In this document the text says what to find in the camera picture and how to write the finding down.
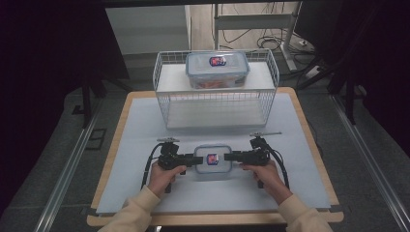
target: white wire basket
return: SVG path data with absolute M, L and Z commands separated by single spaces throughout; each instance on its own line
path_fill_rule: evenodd
M 187 55 L 164 51 L 153 81 L 168 129 L 264 127 L 278 88 L 278 66 L 270 49 L 243 50 L 250 72 L 243 87 L 193 89 L 186 76 Z

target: white board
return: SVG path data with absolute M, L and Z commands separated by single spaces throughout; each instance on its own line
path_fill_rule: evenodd
M 304 132 L 288 94 L 277 93 L 265 128 L 167 130 L 157 99 L 134 99 L 129 117 L 102 194 L 98 214 L 118 212 L 127 197 L 136 195 L 142 182 L 145 163 L 158 138 L 180 139 L 178 154 L 193 153 L 203 144 L 223 143 L 236 151 L 251 149 L 252 132 L 278 132 L 264 138 L 284 159 L 291 190 L 308 206 L 330 208 L 319 172 L 314 163 Z M 278 208 L 263 189 L 257 188 L 252 173 L 243 171 L 236 162 L 225 176 L 215 178 L 198 174 L 189 168 L 178 175 L 172 192 L 166 194 L 156 213 L 261 212 Z

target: forearm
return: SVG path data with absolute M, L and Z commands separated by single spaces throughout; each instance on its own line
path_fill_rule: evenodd
M 308 208 L 296 195 L 292 195 L 283 201 L 278 208 L 280 214 L 286 220 L 286 231 L 332 231 L 328 222 L 323 219 L 316 209 Z
M 143 232 L 150 224 L 151 211 L 158 203 L 160 199 L 145 186 L 137 196 L 127 199 L 124 208 L 99 232 Z

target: container lid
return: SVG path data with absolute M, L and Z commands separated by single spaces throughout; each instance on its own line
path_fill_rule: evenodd
M 201 145 L 195 148 L 194 156 L 204 158 L 195 169 L 200 174 L 225 173 L 232 169 L 232 161 L 225 161 L 224 154 L 231 153 L 231 148 L 224 144 Z
M 189 77 L 212 77 L 224 74 L 248 74 L 249 64 L 242 51 L 193 52 L 187 55 Z

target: hand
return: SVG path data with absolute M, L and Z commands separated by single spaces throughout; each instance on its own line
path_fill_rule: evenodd
M 158 162 L 155 161 L 151 165 L 150 184 L 148 189 L 153 192 L 157 197 L 161 198 L 165 193 L 165 189 L 169 183 L 175 182 L 175 175 L 187 170 L 186 166 L 177 166 L 172 170 L 163 170 L 158 166 Z
M 244 170 L 253 171 L 253 179 L 263 182 L 263 188 L 274 197 L 278 205 L 293 194 L 280 179 L 277 165 L 273 160 L 269 160 L 265 166 L 253 166 L 242 163 L 241 166 Z

